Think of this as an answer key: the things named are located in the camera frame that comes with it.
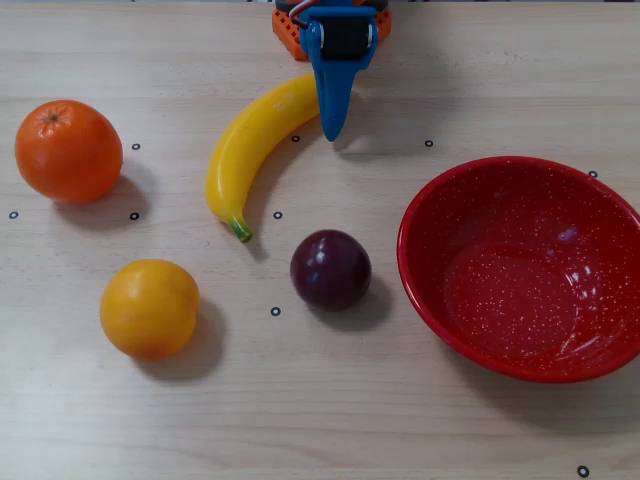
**dark red plum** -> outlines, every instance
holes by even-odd
[[[293,254],[291,281],[308,304],[340,311],[367,292],[371,262],[362,245],[350,235],[320,230],[305,238]]]

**speckled red bowl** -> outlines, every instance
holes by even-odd
[[[640,217],[564,165],[496,157],[440,175],[407,209],[398,265],[427,325],[496,372],[570,383],[640,352]]]

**banana tip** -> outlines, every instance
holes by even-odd
[[[242,243],[247,243],[253,237],[253,232],[244,220],[233,217],[231,220],[231,229],[233,233],[240,239]]]

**yellow banana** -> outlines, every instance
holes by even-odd
[[[304,75],[254,100],[218,140],[207,170],[205,196],[211,211],[243,243],[252,233],[242,209],[260,165],[280,140],[319,112],[314,76]]]

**light wood surface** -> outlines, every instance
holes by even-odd
[[[310,71],[271,8],[0,7],[0,478],[551,480],[582,464],[640,478],[638,362],[573,386],[485,371],[423,324],[395,260],[414,194],[478,157],[595,170],[640,207],[640,8],[394,5],[335,147],[314,121],[259,173],[247,247],[208,211],[203,175],[250,100]],[[24,116],[65,97],[104,113],[126,151],[115,191],[81,208],[31,191],[13,157]],[[373,261],[349,318],[315,317],[289,281],[320,228]],[[192,344],[153,367],[98,319],[110,276],[146,257],[185,267],[203,296]]]

